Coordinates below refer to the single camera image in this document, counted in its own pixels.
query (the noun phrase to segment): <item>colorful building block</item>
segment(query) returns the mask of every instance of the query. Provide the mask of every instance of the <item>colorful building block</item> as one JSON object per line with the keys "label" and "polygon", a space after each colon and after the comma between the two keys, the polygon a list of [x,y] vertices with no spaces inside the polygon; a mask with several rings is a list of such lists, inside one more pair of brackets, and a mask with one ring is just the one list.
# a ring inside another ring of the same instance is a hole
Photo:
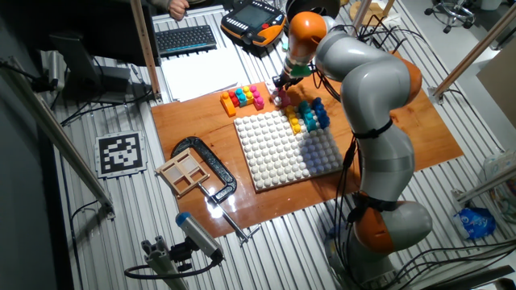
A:
{"label": "colorful building block", "polygon": [[255,106],[256,110],[262,110],[265,106],[265,102],[264,102],[264,99],[260,96],[260,92],[258,92],[256,90],[256,87],[255,87],[254,93],[252,93],[252,97],[255,100],[252,104]]}
{"label": "colorful building block", "polygon": [[224,110],[226,111],[228,117],[233,117],[236,115],[235,106],[233,105],[233,102],[229,98],[228,92],[224,92],[220,96],[220,102],[223,104]]}
{"label": "colorful building block", "polygon": [[315,115],[317,116],[321,129],[330,126],[330,117],[328,117],[328,114],[324,109],[323,101],[320,97],[316,97],[312,102],[312,110],[314,110]]}
{"label": "colorful building block", "polygon": [[238,106],[240,106],[240,101],[239,99],[236,97],[235,95],[235,92],[229,92],[229,98],[231,99],[231,101],[233,102],[233,106],[236,108]]}
{"label": "colorful building block", "polygon": [[265,82],[265,85],[267,86],[268,94],[271,96],[271,100],[274,100],[278,94],[278,90],[274,85],[274,81],[272,79],[268,80]]}
{"label": "colorful building block", "polygon": [[307,101],[302,101],[299,104],[299,114],[301,115],[303,121],[305,122],[306,129],[310,132],[313,130],[317,130],[317,123],[314,120],[314,115],[312,114],[312,110],[310,109],[310,105],[308,105]]}
{"label": "colorful building block", "polygon": [[251,105],[252,101],[254,100],[254,97],[252,96],[252,93],[249,92],[249,91],[247,93],[245,93],[245,98],[247,100],[247,104]]}
{"label": "colorful building block", "polygon": [[293,134],[297,134],[301,132],[301,124],[299,124],[299,119],[296,116],[296,112],[294,111],[292,106],[287,106],[285,108],[285,116],[289,120],[290,127],[292,128]]}
{"label": "colorful building block", "polygon": [[262,110],[264,108],[265,102],[264,99],[260,96],[255,97],[255,101],[252,103],[256,110]]}
{"label": "colorful building block", "polygon": [[287,92],[285,92],[283,89],[278,92],[278,97],[281,98],[281,108],[285,108],[291,105],[290,97],[287,95]]}
{"label": "colorful building block", "polygon": [[308,105],[307,101],[302,101],[299,104],[298,109],[299,109],[299,114],[301,114],[301,116],[311,112],[310,105]]}
{"label": "colorful building block", "polygon": [[240,108],[248,104],[248,100],[245,97],[245,94],[243,93],[242,89],[237,89],[235,91],[236,97],[239,99],[240,102]]}

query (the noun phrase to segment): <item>robotic arm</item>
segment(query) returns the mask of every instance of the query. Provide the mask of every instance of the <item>robotic arm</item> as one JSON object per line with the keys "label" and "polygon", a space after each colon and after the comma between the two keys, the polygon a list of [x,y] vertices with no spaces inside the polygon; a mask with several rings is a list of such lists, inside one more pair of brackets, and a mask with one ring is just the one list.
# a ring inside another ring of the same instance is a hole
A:
{"label": "robotic arm", "polygon": [[[347,260],[358,280],[365,282],[389,271],[389,254],[420,242],[432,229],[422,205],[397,200],[414,173],[414,149],[389,116],[414,100],[422,76],[410,62],[344,31],[330,31],[332,25],[312,12],[293,18],[289,51],[275,85],[282,89],[299,82],[300,67],[314,56],[319,71],[342,82],[340,102],[360,146],[363,167],[356,208],[348,218],[355,226],[340,240],[349,241]],[[327,255],[332,256],[328,248]]]}

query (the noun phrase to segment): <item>wooden board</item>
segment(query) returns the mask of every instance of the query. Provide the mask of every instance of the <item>wooden board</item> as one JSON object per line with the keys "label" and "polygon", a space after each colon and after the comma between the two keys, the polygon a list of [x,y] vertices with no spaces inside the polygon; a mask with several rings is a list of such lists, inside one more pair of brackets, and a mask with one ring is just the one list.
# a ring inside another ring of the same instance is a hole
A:
{"label": "wooden board", "polygon": [[[337,91],[340,91],[340,83],[333,81],[331,83]],[[257,87],[263,96],[268,95],[264,83],[257,84]],[[331,133],[335,137],[341,154],[344,154],[352,138],[352,133],[340,103],[333,99],[323,87],[316,89],[311,77],[305,78],[291,88],[289,95],[292,96],[294,105],[297,105],[301,99],[311,101],[315,97],[322,98],[322,103],[331,118]],[[262,193],[255,192],[235,133],[233,120],[275,110],[274,105],[269,103],[265,97],[264,99],[264,110],[256,111],[254,106],[237,108],[236,116],[232,118],[227,117],[220,103],[220,93],[152,108],[152,115],[166,160],[170,159],[173,148],[183,138],[197,136],[224,162],[237,179],[234,196],[224,201],[222,206],[242,228],[335,198],[336,184],[339,179],[339,173],[333,173]],[[404,130],[412,140],[416,170],[463,155],[423,91],[411,104],[392,111],[391,115],[394,123]],[[200,159],[198,161],[204,168],[207,168],[210,174],[210,178],[203,184],[212,192],[218,191],[222,187],[222,183],[210,172],[207,165]],[[358,164],[352,166],[347,178],[347,192],[356,191],[360,184]],[[180,211],[191,212],[215,237],[233,231],[220,212],[212,209],[206,203],[205,197],[198,189],[184,195],[178,200],[178,204]]]}

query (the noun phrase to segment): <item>metal rod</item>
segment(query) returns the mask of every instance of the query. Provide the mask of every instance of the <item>metal rod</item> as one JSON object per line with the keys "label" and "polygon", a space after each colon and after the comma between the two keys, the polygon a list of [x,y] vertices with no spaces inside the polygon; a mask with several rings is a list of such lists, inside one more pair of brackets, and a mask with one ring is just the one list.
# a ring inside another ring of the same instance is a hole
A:
{"label": "metal rod", "polygon": [[352,36],[356,36],[356,31],[362,27],[362,21],[364,21],[365,14],[368,13],[369,6],[372,0],[362,0],[358,11],[356,12],[355,19],[353,19],[353,26],[355,30],[352,31]]}
{"label": "metal rod", "polygon": [[59,152],[66,158],[70,166],[72,166],[73,170],[79,175],[91,193],[98,199],[102,206],[105,207],[107,213],[112,213],[114,216],[113,202],[106,195],[97,177],[91,172],[68,136],[66,136],[63,128],[54,117],[50,108],[48,108],[44,99],[40,95],[36,95],[32,92],[27,80],[19,73],[7,68],[0,68],[0,76],[5,79],[5,82],[11,87],[15,95],[36,120],[38,126],[43,129],[45,134],[51,139],[54,145],[56,145]]}
{"label": "metal rod", "polygon": [[464,194],[461,194],[460,197],[457,198],[457,201],[460,204],[463,204],[466,201],[478,197],[482,193],[485,193],[486,191],[513,177],[516,177],[516,165],[513,165],[504,170],[503,172],[498,173],[493,178],[485,182],[482,182],[481,184],[477,185],[474,189],[469,190]]}
{"label": "metal rod", "polygon": [[145,24],[144,11],[140,0],[131,0],[132,14],[135,18],[136,29],[138,30],[139,43],[144,52],[145,64],[147,65],[148,75],[151,78],[152,92],[155,95],[160,93],[160,84],[156,73],[156,64],[152,54],[151,41],[148,38],[147,25]]}
{"label": "metal rod", "polygon": [[460,75],[475,61],[482,52],[506,29],[507,25],[510,24],[513,19],[516,18],[516,5],[507,11],[505,15],[501,17],[493,28],[488,32],[487,36],[483,38],[466,57],[450,72],[450,74],[444,79],[443,82],[434,91],[434,97],[441,98],[441,95],[450,88]]}
{"label": "metal rod", "polygon": [[261,225],[258,225],[253,231],[251,231],[250,234],[245,234],[243,230],[240,229],[239,225],[236,224],[236,222],[231,218],[231,216],[226,212],[226,210],[224,210],[223,207],[217,203],[213,196],[210,195],[210,193],[206,190],[204,186],[202,186],[200,182],[197,183],[197,186],[201,189],[202,193],[206,197],[208,197],[210,203],[217,205],[222,210],[224,218],[230,224],[230,226],[233,229],[235,229],[236,235],[238,235],[241,239],[240,246],[242,246],[245,242],[248,242],[252,235],[256,234],[256,232],[261,228]]}
{"label": "metal rod", "polygon": [[223,209],[222,206],[220,206],[217,201],[210,195],[210,193],[206,190],[204,186],[202,186],[201,183],[198,183],[198,187],[201,189],[202,193],[208,197],[211,203],[216,204],[223,212],[223,216],[226,219],[226,221],[231,225],[233,229],[235,229],[236,234],[243,240],[247,241],[248,236],[240,229],[239,225],[236,224],[236,222],[229,216],[229,214],[226,212],[226,210]]}

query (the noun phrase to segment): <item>black stand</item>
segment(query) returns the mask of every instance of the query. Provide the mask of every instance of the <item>black stand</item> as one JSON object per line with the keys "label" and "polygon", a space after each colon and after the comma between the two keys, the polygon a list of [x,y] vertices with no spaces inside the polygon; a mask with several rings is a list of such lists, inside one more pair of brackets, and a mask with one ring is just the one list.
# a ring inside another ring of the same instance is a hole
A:
{"label": "black stand", "polygon": [[50,39],[70,69],[61,92],[64,99],[112,103],[125,101],[131,77],[129,68],[95,66],[93,57],[82,45],[81,36],[76,33],[51,34]]}

